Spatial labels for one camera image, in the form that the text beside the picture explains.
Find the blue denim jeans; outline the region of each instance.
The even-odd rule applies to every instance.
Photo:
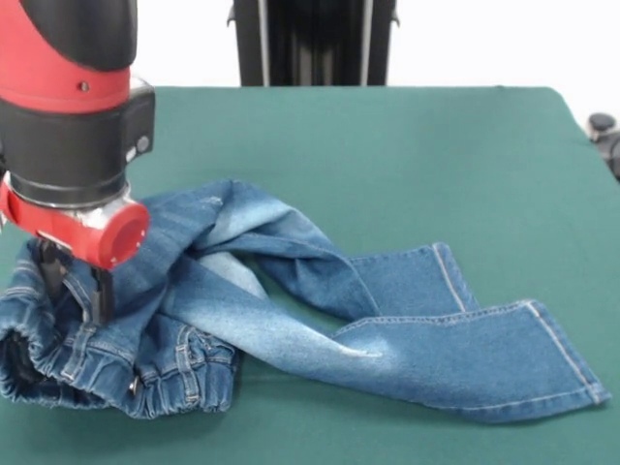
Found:
[[[64,292],[52,302],[35,243],[24,245],[0,299],[4,396],[139,419],[222,412],[246,353],[300,377],[484,422],[610,398],[542,303],[480,308],[446,244],[345,257],[301,212],[237,181],[145,204],[151,229],[113,272],[107,326],[89,322],[85,263],[63,258]],[[263,274],[340,327],[279,304]]]

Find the elastic waistband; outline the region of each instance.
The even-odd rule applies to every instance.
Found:
[[[27,264],[20,266],[17,281],[27,280],[23,273],[36,277]],[[36,283],[23,284],[0,297],[3,396],[49,407],[114,407],[136,419],[229,409],[233,347],[156,314],[137,350],[128,352],[90,323],[58,318]]]

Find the white wall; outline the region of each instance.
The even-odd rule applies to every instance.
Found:
[[[139,0],[134,72],[238,86],[232,0]],[[619,0],[398,0],[389,85],[547,85],[583,123],[620,117]]]

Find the belt loop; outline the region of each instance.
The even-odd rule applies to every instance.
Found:
[[[88,341],[95,333],[96,328],[89,323],[84,323],[79,327],[76,334],[76,339],[73,344],[73,351],[69,357],[69,361],[63,368],[61,375],[70,381],[74,381],[78,376],[78,371],[84,364],[86,355],[86,346]]]
[[[190,405],[196,404],[201,398],[198,378],[194,370],[192,370],[190,359],[190,336],[193,331],[191,327],[184,326],[178,333],[176,347],[174,348],[176,367],[183,380],[185,402]]]

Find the green tablecloth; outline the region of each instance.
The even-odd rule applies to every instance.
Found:
[[[447,242],[483,305],[545,302],[620,395],[620,191],[547,89],[159,89],[139,196],[236,177],[351,253]],[[6,281],[23,235],[0,238]],[[0,462],[620,463],[620,411],[512,426],[245,363],[232,409],[137,421],[0,402]]]

